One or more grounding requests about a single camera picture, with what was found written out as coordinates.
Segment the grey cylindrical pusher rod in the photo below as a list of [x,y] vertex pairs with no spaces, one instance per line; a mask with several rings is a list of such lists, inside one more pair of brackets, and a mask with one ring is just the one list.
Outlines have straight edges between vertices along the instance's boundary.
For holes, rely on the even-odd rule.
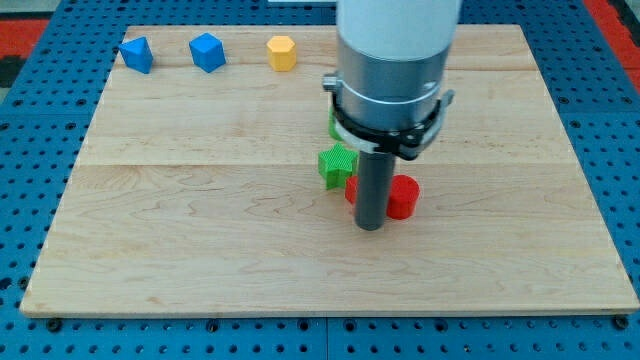
[[384,224],[394,168],[393,154],[360,153],[354,221],[361,229],[374,231]]

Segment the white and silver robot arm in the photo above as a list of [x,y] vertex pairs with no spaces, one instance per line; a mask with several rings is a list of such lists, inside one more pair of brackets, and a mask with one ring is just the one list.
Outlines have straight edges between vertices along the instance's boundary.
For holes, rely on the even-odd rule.
[[397,159],[412,161],[436,139],[455,95],[442,79],[461,0],[340,0],[337,60],[322,86],[333,129],[359,153],[354,220],[386,218]]

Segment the green block behind arm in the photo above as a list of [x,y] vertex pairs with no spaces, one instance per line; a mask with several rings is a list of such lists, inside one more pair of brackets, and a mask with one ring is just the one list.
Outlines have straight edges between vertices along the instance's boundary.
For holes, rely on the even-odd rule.
[[336,124],[337,124],[337,118],[335,116],[335,111],[334,111],[334,108],[332,106],[330,106],[328,108],[328,133],[329,133],[329,136],[332,139],[336,140],[336,141],[342,141],[342,137],[340,136],[339,132],[337,131]]

